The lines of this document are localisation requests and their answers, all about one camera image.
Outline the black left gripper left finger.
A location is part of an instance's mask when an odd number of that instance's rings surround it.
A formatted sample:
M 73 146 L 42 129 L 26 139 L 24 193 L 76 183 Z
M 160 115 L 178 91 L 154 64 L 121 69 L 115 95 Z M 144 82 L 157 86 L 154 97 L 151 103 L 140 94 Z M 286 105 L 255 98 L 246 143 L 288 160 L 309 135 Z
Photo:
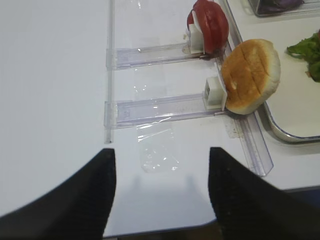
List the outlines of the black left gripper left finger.
M 0 218 L 2 240 L 101 240 L 116 193 L 116 156 L 104 148 L 61 185 Z

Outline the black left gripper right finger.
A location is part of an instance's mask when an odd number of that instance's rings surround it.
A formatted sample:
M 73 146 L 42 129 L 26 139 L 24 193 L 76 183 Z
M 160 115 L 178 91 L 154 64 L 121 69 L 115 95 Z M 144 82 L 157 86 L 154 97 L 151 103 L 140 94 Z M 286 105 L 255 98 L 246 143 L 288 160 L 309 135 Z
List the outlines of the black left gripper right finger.
M 280 190 L 221 147 L 209 152 L 208 194 L 225 240 L 318 240 L 319 186 Z

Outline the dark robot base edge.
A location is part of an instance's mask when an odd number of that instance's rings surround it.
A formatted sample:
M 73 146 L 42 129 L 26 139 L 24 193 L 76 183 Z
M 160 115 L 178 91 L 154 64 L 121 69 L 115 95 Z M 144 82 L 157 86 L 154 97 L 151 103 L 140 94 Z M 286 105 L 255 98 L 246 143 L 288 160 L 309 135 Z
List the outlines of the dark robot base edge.
M 314 205 L 319 195 L 296 197 L 320 187 L 309 186 L 279 190 L 266 182 L 261 186 L 240 183 L 208 185 L 210 212 L 222 235 L 228 240 L 318 240 L 320 207 Z

